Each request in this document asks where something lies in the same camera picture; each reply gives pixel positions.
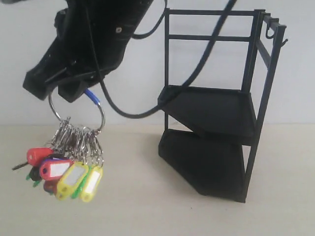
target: black shelf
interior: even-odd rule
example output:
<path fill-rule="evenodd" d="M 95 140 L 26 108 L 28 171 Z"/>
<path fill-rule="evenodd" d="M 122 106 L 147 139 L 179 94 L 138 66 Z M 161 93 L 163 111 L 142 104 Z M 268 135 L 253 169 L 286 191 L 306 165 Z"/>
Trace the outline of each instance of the black shelf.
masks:
<path fill-rule="evenodd" d="M 246 201 L 253 165 L 258 149 L 271 87 L 284 40 L 285 25 L 265 10 L 232 11 L 233 16 L 252 16 L 249 37 L 221 35 L 217 41 L 247 42 L 248 52 L 240 89 L 185 87 L 169 84 L 169 41 L 211 40 L 212 35 L 178 35 L 169 30 L 170 15 L 221 15 L 222 11 L 176 10 L 165 11 L 165 77 L 158 103 L 163 106 L 165 129 L 158 152 L 199 194 Z M 271 54 L 261 41 L 272 39 Z M 257 111 L 252 104 L 251 87 L 258 53 L 266 67 L 267 76 Z M 190 131 L 169 128 L 169 116 Z M 242 146 L 250 146 L 247 166 L 244 166 Z"/>
<path fill-rule="evenodd" d="M 170 97 L 178 86 L 164 87 L 159 102 Z M 250 146 L 256 116 L 250 93 L 232 89 L 188 87 L 163 107 L 202 138 L 220 139 Z"/>
<path fill-rule="evenodd" d="M 240 199 L 245 175 L 241 145 L 210 143 L 192 132 L 168 129 L 159 155 L 199 194 Z"/>

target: green key tag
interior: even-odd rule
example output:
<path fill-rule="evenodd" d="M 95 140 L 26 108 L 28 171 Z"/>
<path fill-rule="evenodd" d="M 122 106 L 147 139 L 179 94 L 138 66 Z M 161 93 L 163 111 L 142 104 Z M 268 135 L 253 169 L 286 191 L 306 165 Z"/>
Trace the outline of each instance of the green key tag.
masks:
<path fill-rule="evenodd" d="M 86 181 L 87 181 L 87 178 L 88 178 L 88 176 L 89 176 L 89 174 L 90 174 L 90 172 L 91 172 L 91 169 L 92 169 L 92 167 L 89 166 L 89 171 L 88 171 L 88 173 L 86 174 L 86 176 L 85 176 L 85 177 L 83 178 L 83 180 L 81 181 L 79 187 L 78 187 L 78 188 L 75 190 L 75 192 L 71 195 L 71 198 L 72 198 L 72 199 L 76 199 L 76 198 L 80 195 L 80 193 L 82 192 L 83 187 L 84 187 L 84 185 L 85 185 L 85 183 L 86 183 Z"/>

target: metal split ring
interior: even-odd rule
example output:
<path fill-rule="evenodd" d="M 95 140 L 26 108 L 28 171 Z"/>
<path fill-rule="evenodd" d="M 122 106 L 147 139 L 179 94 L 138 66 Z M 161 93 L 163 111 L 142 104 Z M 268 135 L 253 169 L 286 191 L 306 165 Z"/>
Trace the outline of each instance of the metal split ring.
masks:
<path fill-rule="evenodd" d="M 54 115 L 57 117 L 57 119 L 59 121 L 62 120 L 62 118 L 60 117 L 60 115 L 58 114 L 58 112 L 56 111 L 53 101 L 52 101 L 52 93 L 53 91 L 51 91 L 48 95 L 48 102 L 49 102 L 49 106 L 52 110 L 52 112 L 54 113 Z M 93 130 L 93 132 L 97 135 L 101 132 L 101 130 L 103 129 L 103 127 L 105 126 L 105 113 L 104 110 L 100 104 L 99 99 L 94 95 L 94 93 L 92 93 L 90 90 L 86 89 L 84 94 L 98 107 L 100 114 L 101 114 L 101 125 L 98 129 Z"/>

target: white table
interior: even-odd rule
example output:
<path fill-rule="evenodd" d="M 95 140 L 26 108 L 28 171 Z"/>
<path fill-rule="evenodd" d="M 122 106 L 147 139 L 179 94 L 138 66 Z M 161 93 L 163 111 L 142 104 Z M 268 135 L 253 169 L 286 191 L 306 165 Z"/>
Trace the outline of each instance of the white table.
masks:
<path fill-rule="evenodd" d="M 56 127 L 0 129 L 0 236 L 313 236 L 315 125 L 265 125 L 247 203 L 198 195 L 158 156 L 161 126 L 107 126 L 95 199 L 60 202 L 25 177 Z"/>

